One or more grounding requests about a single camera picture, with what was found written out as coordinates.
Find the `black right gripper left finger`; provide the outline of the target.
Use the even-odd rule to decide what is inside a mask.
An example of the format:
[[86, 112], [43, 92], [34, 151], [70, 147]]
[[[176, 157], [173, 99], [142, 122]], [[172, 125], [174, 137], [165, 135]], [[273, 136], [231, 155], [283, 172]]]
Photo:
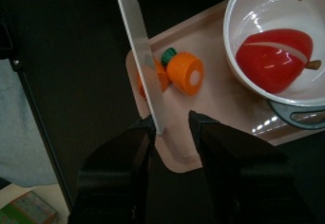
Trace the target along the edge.
[[156, 137], [149, 116], [88, 157], [69, 224], [145, 224]]

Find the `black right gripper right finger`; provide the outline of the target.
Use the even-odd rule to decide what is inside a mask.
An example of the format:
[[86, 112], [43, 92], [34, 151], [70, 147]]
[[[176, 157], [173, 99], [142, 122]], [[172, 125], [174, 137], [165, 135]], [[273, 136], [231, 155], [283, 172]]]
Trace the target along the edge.
[[188, 121], [217, 224], [316, 224], [285, 153], [205, 114]]

